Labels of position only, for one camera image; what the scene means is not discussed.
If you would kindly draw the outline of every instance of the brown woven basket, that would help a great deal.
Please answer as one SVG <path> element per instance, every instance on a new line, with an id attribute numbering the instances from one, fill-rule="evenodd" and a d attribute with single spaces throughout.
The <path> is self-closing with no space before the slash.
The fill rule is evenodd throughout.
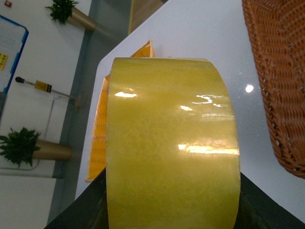
<path id="1" fill-rule="evenodd" d="M 305 178 L 305 0 L 243 0 L 279 163 Z"/>

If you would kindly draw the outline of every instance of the gray floor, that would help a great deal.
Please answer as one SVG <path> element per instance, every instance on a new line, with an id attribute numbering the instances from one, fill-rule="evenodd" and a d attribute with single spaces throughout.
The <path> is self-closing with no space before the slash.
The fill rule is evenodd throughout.
<path id="1" fill-rule="evenodd" d="M 71 90 L 72 96 L 86 93 L 87 99 L 79 112 L 73 103 L 68 105 L 61 143 L 72 146 L 73 154 L 68 162 L 56 162 L 53 177 L 58 181 L 49 222 L 74 201 L 97 66 L 128 35 L 130 9 L 131 0 L 92 0 L 89 15 L 98 22 L 98 28 L 85 33 Z"/>

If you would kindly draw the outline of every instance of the potted plant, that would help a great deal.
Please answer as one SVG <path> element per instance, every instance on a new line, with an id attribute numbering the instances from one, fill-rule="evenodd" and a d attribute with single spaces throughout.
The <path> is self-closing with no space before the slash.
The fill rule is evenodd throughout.
<path id="1" fill-rule="evenodd" d="M 60 24 L 65 24 L 68 20 L 72 24 L 80 25 L 85 30 L 93 32 L 97 22 L 75 8 L 76 4 L 78 2 L 73 0 L 53 0 L 53 4 L 46 8 L 52 11 L 50 14 L 52 20 L 58 20 Z"/>
<path id="2" fill-rule="evenodd" d="M 33 158 L 62 161 L 70 159 L 71 147 L 39 140 L 39 135 L 40 133 L 36 133 L 35 130 L 28 130 L 25 127 L 20 132 L 11 129 L 8 136 L 0 135 L 0 149 L 3 150 L 0 155 L 18 167 L 22 162 L 32 166 Z"/>

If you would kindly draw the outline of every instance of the black handle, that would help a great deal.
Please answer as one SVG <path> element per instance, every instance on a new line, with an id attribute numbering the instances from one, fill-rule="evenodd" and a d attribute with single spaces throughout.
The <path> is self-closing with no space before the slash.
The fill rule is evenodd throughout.
<path id="1" fill-rule="evenodd" d="M 15 78 L 16 82 L 19 82 L 19 83 L 24 83 L 24 79 L 22 79 L 21 77 L 16 77 Z"/>

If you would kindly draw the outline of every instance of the packing tape roll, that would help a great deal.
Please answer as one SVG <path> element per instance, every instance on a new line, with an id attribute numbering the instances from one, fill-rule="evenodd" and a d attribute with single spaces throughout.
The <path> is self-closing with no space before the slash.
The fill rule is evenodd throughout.
<path id="1" fill-rule="evenodd" d="M 234 112 L 207 60 L 116 58 L 107 106 L 110 229 L 232 229 Z"/>

